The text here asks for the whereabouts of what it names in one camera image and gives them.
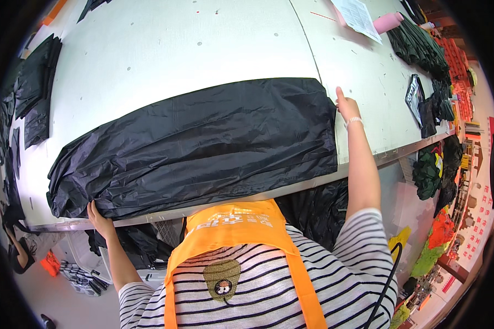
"striped shirt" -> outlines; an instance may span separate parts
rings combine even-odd
[[[369,208],[351,216],[332,252],[290,225],[286,230],[300,250],[328,327],[362,328],[393,267],[381,213]],[[241,272],[234,295],[217,300],[204,269],[224,260],[237,261]],[[182,263],[173,282],[179,327],[305,327],[285,253],[277,248],[223,247]],[[370,328],[389,327],[396,299],[394,277]],[[121,328],[164,326],[163,286],[154,291],[142,282],[128,283],[119,291],[119,302]]]

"woman's right hand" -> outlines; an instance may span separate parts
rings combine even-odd
[[[114,238],[118,239],[112,219],[106,219],[99,214],[95,207],[95,200],[88,202],[88,219],[106,241]]]
[[[336,88],[336,108],[339,110],[340,114],[343,115],[344,122],[348,122],[349,119],[353,117],[360,118],[360,111],[357,102],[353,98],[344,97],[342,88]]]

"paper document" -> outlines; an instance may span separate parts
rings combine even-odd
[[[358,0],[331,0],[331,2],[350,28],[382,44],[382,39],[375,30],[374,22],[365,4]]]

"orange object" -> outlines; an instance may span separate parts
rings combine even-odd
[[[459,95],[461,100],[457,102],[459,115],[465,121],[472,119],[472,86],[468,80],[468,60],[465,52],[458,48],[454,39],[435,38],[438,45],[445,50],[445,60],[448,63],[449,74],[454,86],[454,95]]]
[[[58,12],[62,9],[66,1],[68,0],[58,0],[58,2],[53,6],[49,14],[47,14],[47,16],[44,17],[44,19],[42,20],[42,24],[44,25],[51,24],[51,22],[53,22],[53,19],[57,17]]]
[[[49,274],[53,277],[57,276],[57,274],[59,273],[60,262],[51,250],[48,251],[46,258],[40,261],[40,265],[42,265],[42,267],[45,268],[46,271],[48,271]]]
[[[307,328],[327,328],[298,248],[285,230],[285,218],[276,202],[238,202],[214,206],[187,218],[188,233],[173,250],[165,276],[165,328],[177,328],[172,274],[184,261],[221,247],[265,244],[281,249],[291,273]]]
[[[481,139],[480,135],[465,134],[465,137],[467,137],[469,140],[480,140]]]
[[[432,234],[428,238],[428,249],[441,246],[454,237],[454,222],[443,209],[439,211],[432,223]]]
[[[421,304],[419,305],[419,307],[417,307],[417,310],[418,311],[421,311],[422,308],[426,305],[426,303],[428,303],[428,301],[430,300],[430,296],[431,296],[431,294],[428,294],[428,296],[426,296],[425,300],[423,300],[421,302]]]

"apron strap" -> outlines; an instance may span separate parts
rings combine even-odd
[[[307,328],[327,328],[325,323],[324,312],[316,297],[315,287],[311,283],[308,271],[300,255],[285,253],[285,258],[291,273],[296,296],[302,308]]]
[[[177,329],[178,321],[176,319],[176,305],[174,300],[174,282],[169,280],[165,285],[165,328],[166,329]]]

